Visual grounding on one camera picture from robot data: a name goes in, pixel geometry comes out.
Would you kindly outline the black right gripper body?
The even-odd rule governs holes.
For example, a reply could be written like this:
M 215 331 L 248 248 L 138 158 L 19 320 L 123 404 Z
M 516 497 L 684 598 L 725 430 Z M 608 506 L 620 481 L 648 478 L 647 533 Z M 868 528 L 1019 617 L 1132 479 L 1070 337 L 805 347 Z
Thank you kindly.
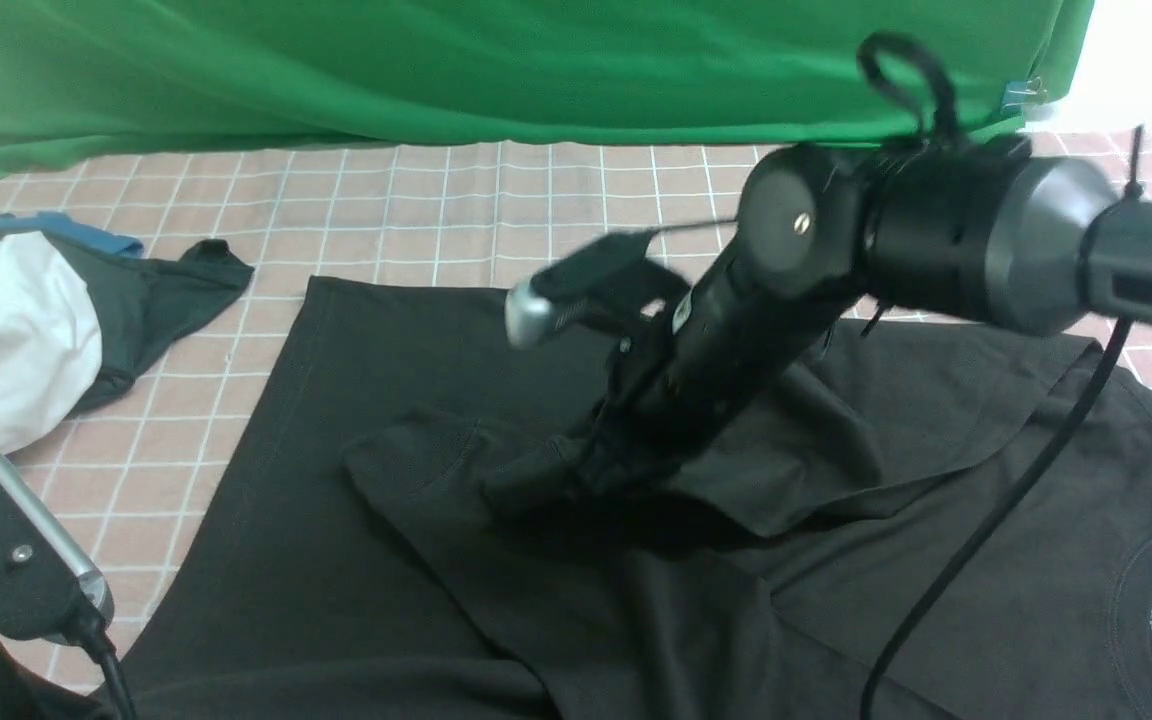
M 662 491 L 859 300 L 870 187 L 859 150 L 794 145 L 764 156 L 717 260 L 682 300 L 645 306 L 641 336 L 614 338 L 589 418 L 486 475 L 493 509 Z

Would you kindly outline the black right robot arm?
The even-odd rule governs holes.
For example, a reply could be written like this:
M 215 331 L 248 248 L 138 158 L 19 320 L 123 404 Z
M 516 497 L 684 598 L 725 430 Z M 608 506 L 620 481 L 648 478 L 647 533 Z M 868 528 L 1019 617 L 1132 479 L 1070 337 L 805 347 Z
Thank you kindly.
M 591 418 L 492 483 L 508 511 L 645 491 L 698 456 L 863 296 L 1049 336 L 1084 314 L 1152 325 L 1152 202 L 1026 138 L 796 145 L 755 165 L 698 281 L 612 232 L 507 293 L 509 343 L 614 338 Z

